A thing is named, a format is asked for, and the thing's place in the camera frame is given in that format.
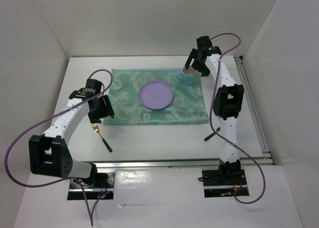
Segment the blue cup white inside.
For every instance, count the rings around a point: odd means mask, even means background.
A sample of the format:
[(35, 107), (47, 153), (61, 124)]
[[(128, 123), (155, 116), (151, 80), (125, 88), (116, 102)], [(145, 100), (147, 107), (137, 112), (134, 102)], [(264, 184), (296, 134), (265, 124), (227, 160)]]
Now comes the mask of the blue cup white inside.
[(198, 75), (199, 73), (190, 66), (189, 68), (184, 67), (176, 78), (186, 86), (193, 86), (197, 82)]

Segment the gold fork green handle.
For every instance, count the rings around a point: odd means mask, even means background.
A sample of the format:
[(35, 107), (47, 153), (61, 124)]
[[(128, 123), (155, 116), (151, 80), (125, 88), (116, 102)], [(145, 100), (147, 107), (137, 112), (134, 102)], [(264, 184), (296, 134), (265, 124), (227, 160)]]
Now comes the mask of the gold fork green handle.
[(108, 150), (110, 153), (112, 153), (112, 152), (113, 152), (112, 148), (111, 148), (110, 145), (107, 143), (107, 141), (104, 139), (104, 137), (101, 135), (100, 129), (99, 129), (99, 127), (97, 126), (97, 124), (91, 124), (91, 126), (92, 126), (94, 132), (97, 133), (97, 134), (100, 136), (100, 138), (101, 138), (102, 142), (104, 143), (105, 147), (107, 148), (107, 150)]

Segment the teal patterned satin cloth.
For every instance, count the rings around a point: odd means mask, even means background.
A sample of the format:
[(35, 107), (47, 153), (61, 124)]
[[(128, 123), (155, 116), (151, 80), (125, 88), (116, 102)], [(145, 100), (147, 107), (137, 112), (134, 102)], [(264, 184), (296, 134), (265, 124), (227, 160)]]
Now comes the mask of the teal patterned satin cloth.
[(115, 115), (104, 125), (205, 124), (200, 74), (181, 69), (112, 70), (109, 99)]

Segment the lilac round plastic plate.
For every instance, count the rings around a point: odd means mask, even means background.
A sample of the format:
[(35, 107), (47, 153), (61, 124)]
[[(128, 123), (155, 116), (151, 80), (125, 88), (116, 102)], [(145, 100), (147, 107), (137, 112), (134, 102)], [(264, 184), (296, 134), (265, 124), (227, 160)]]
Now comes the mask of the lilac round plastic plate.
[(153, 80), (145, 83), (139, 90), (141, 103), (153, 110), (166, 108), (173, 100), (172, 87), (164, 81)]

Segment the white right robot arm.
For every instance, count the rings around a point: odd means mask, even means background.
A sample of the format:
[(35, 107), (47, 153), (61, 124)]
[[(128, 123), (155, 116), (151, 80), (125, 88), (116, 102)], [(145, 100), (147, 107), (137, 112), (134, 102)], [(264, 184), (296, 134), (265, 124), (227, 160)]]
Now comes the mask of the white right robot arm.
[(192, 67), (202, 77), (213, 76), (215, 85), (210, 115), (218, 118), (220, 132), (215, 131), (214, 134), (223, 140), (217, 174), (202, 177), (201, 180), (230, 185), (241, 172), (237, 149), (237, 121), (242, 109), (244, 87), (231, 76), (220, 48), (213, 46), (208, 35), (197, 38), (196, 44), (197, 48), (190, 52), (185, 68)]

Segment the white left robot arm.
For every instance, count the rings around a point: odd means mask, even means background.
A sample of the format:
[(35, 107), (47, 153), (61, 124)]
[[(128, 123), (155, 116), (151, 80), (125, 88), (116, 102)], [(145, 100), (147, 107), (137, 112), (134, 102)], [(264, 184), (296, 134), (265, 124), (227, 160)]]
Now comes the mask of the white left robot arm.
[(78, 178), (88, 188), (94, 187), (102, 179), (96, 165), (72, 158), (68, 143), (84, 117), (88, 117), (91, 124), (101, 123), (102, 119), (108, 116), (114, 117), (108, 96), (96, 97), (103, 86), (103, 83), (96, 79), (87, 79), (84, 88), (70, 94), (65, 113), (43, 134), (30, 138), (28, 146), (33, 174)]

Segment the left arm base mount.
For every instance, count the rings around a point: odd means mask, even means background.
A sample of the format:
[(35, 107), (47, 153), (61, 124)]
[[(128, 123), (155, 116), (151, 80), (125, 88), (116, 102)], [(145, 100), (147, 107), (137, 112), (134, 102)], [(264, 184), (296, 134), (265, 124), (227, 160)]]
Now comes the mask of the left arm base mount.
[(69, 183), (68, 201), (84, 200), (81, 186), (84, 188), (87, 200), (112, 200), (114, 198), (115, 172), (100, 173), (95, 181), (78, 178), (78, 182), (72, 179)]

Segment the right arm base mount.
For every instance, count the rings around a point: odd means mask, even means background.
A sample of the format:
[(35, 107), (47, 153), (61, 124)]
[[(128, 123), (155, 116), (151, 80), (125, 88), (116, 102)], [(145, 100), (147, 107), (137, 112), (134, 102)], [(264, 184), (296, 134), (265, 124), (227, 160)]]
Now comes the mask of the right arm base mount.
[(202, 177), (198, 178), (203, 183), (204, 197), (232, 197), (235, 192), (237, 196), (249, 196), (249, 189), (245, 172), (242, 169), (239, 175), (222, 180), (217, 170), (203, 170)]

